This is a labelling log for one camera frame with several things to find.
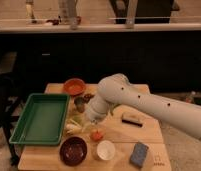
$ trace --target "wooden table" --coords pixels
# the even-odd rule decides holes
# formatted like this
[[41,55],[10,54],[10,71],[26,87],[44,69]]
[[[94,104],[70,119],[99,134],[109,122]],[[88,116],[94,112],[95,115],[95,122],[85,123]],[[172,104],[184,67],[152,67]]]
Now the wooden table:
[[[147,85],[135,85],[140,91],[149,93]],[[45,93],[61,93],[63,84],[48,84]],[[94,93],[95,84],[87,84],[85,93]],[[73,99],[71,98],[68,108],[68,117],[75,110]],[[125,124],[121,122],[123,112],[137,115],[143,122],[143,127]],[[160,126],[154,118],[139,112],[128,106],[121,105],[114,109],[114,116],[108,115],[98,126],[105,132],[104,139],[115,144],[116,155],[110,161],[101,161],[95,157],[97,143],[89,138],[89,132],[84,132],[76,136],[82,137],[88,147],[85,160],[76,167],[65,165],[59,156],[61,144],[67,139],[67,134],[63,131],[61,144],[55,147],[47,146],[25,146],[18,165],[19,170],[95,170],[95,171],[123,171],[139,170],[129,163],[130,155],[136,142],[141,141],[149,146],[148,154],[141,170],[166,171],[171,170],[170,161],[163,141]]]

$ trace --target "white cup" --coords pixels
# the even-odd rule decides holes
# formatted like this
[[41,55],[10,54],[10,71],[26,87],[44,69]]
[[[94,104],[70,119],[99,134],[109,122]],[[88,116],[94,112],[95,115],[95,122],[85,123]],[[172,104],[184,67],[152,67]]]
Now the white cup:
[[97,146],[97,155],[102,160],[111,160],[115,155],[115,146],[111,141],[103,140]]

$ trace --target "green plastic tray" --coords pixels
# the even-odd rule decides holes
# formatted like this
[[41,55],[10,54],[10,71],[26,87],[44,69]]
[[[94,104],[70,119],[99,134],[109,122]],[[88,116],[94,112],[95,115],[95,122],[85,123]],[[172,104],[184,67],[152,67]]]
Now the green plastic tray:
[[63,133],[69,99],[66,94],[31,94],[9,142],[24,145],[58,145]]

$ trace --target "sponge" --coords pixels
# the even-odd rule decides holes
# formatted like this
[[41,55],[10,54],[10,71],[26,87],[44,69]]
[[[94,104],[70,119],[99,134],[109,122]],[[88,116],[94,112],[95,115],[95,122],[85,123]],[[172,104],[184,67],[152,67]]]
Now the sponge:
[[130,163],[134,164],[135,166],[142,168],[143,163],[146,159],[147,151],[149,147],[141,142],[137,142],[134,146],[134,150],[130,157]]

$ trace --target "red tomato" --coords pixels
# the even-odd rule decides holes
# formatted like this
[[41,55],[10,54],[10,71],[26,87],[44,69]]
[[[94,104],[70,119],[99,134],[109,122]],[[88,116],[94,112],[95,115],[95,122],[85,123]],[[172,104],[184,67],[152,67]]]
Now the red tomato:
[[90,138],[93,141],[99,141],[103,138],[103,132],[99,130],[92,131],[90,134]]

